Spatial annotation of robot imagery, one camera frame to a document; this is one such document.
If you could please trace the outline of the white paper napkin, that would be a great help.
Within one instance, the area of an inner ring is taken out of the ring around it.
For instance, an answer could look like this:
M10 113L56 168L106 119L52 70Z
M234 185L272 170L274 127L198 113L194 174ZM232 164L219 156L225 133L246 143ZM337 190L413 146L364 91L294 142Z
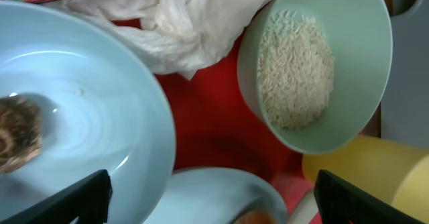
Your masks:
M47 6L107 30L152 72L191 79L224 58L269 1L59 0Z

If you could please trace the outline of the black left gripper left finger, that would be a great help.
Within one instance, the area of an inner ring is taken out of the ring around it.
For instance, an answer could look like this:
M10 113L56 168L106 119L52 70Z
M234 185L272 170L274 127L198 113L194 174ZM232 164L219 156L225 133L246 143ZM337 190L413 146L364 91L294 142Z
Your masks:
M98 170L43 201L8 217L1 224L103 224L113 187L106 170Z

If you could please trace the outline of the mint green bowl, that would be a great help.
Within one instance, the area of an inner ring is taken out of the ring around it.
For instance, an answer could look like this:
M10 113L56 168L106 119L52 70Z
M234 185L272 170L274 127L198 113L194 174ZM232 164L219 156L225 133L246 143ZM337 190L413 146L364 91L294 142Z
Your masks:
M314 18L335 58L334 86L321 118L298 131L269 123L257 88L259 45L270 16L289 12L298 21ZM237 81L248 108L290 149L302 154L333 152L367 124L384 94L393 52L384 0L273 0L248 25L237 59Z

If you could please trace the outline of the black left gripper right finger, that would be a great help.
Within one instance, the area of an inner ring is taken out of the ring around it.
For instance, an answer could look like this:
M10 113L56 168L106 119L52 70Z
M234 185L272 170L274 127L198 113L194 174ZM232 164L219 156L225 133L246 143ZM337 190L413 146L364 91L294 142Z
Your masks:
M423 224L328 170L320 170L314 196L323 224Z

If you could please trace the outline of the light blue small bowl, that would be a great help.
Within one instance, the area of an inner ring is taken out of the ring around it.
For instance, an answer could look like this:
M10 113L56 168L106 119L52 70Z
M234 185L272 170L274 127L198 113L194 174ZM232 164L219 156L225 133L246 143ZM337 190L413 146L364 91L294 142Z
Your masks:
M29 3L1 3L1 96L41 110L41 153L1 176L1 218L105 169L110 223L143 223L176 153L165 94L145 65L107 32Z

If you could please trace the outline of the white rice pile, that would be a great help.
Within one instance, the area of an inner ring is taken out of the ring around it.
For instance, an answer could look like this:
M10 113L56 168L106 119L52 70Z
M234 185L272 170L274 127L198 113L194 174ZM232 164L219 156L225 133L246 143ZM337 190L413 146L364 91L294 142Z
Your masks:
M302 129L320 118L333 90L334 56L315 18L289 10L269 17L257 83L265 114L277 128Z

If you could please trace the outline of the brown food scrap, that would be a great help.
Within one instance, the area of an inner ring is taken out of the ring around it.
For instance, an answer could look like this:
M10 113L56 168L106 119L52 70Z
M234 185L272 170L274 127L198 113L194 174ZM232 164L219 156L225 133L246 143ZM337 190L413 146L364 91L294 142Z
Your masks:
M29 99L1 98L1 173L13 172L42 151L42 113Z

